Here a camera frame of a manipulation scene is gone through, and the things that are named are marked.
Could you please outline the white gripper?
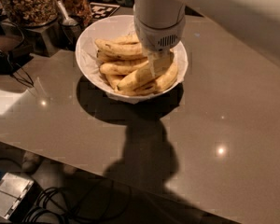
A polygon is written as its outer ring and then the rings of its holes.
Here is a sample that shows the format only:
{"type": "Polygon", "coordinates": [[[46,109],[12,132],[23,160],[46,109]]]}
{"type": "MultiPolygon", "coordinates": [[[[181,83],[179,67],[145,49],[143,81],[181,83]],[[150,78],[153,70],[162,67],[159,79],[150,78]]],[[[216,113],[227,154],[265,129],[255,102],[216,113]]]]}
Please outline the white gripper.
{"type": "Polygon", "coordinates": [[[147,49],[147,60],[153,78],[155,73],[164,73],[173,62],[174,54],[169,49],[181,40],[185,23],[185,17],[182,17],[171,27],[151,28],[141,22],[138,16],[134,16],[134,28],[140,43],[147,49]]]}

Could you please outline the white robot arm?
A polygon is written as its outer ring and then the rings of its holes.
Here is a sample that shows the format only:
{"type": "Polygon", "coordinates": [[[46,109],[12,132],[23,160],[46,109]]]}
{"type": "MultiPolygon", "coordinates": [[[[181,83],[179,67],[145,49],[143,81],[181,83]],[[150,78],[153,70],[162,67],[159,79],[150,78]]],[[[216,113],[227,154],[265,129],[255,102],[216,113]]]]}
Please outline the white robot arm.
{"type": "Polygon", "coordinates": [[[135,30],[149,51],[177,45],[189,7],[280,67],[280,0],[134,0],[135,30]]]}

